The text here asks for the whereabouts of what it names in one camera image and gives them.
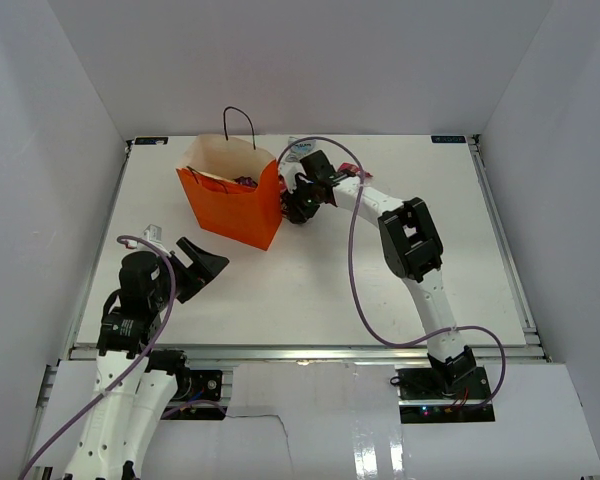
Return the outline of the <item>blue silver snack packet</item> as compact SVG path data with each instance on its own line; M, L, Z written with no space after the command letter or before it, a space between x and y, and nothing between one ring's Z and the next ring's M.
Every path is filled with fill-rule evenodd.
M284 162L298 163L302 158L311 154L315 148L315 139L289 136L287 138L287 149L282 160Z

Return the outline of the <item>pink mints packet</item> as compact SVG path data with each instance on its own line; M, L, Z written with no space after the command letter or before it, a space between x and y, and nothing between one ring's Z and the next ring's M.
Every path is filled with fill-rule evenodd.
M353 163L342 163L338 167L337 172L338 177L340 178L359 177L363 180L369 180L373 178L373 175L370 172L366 170L361 170L359 166Z

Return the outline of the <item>brown chocolate bar wrapper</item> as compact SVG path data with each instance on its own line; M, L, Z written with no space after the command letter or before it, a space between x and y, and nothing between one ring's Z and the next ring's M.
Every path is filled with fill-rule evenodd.
M243 187L255 189L258 187L258 182L249 176L240 176L234 179L234 182Z

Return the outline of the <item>orange paper bag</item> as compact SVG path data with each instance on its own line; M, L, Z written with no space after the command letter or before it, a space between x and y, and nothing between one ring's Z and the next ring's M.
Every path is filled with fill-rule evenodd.
M225 107L223 132L196 136L176 172L202 229L266 251L282 222L278 162L272 153L257 145L253 124L249 125L246 140L229 134L230 111L251 120L243 110ZM216 181L194 175L190 169L232 180L249 176L258 182L258 187Z

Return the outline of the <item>cassava chips bag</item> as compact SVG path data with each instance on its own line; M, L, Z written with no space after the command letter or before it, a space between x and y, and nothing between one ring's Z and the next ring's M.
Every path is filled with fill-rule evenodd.
M227 179L225 177L222 177L222 176L219 176L219 175L215 175L215 174L212 174L212 173L200 172L200 171L197 171L197 170L194 170L194 169L190 169L190 171L194 175L201 175L201 176L204 176L204 177L216 180L216 181L223 181L223 182L229 182L229 183L234 183L234 184L237 183L235 180Z

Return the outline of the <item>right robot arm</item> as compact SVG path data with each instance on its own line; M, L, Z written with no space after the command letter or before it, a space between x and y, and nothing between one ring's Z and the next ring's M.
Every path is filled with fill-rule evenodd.
M321 205L330 204L378 228L385 263L408 289L425 332L432 388L443 398L457 397L476 362L444 290L443 245L426 203L367 186L358 174L336 170L321 150L297 162L283 162L280 174L281 200L292 223L304 224Z

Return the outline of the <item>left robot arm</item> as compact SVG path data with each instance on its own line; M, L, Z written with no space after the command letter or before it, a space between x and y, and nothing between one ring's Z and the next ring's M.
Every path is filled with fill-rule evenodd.
M96 377L67 479L138 479L163 412L191 389L186 356L155 344L175 303L191 300L229 264L182 237L184 265L159 241L122 236L130 248L103 307Z

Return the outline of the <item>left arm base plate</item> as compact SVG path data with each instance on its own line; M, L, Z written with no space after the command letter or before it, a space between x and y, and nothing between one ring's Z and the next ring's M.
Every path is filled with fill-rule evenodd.
M183 403L194 398L219 401L223 384L221 370L191 370L184 368L175 373L177 390L170 403Z

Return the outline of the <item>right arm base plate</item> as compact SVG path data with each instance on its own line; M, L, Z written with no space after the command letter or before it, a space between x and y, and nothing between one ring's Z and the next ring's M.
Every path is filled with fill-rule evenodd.
M491 388L483 367L478 367L458 386L443 387L431 368L403 368L389 380L397 389L403 425L492 423L491 403L478 407Z

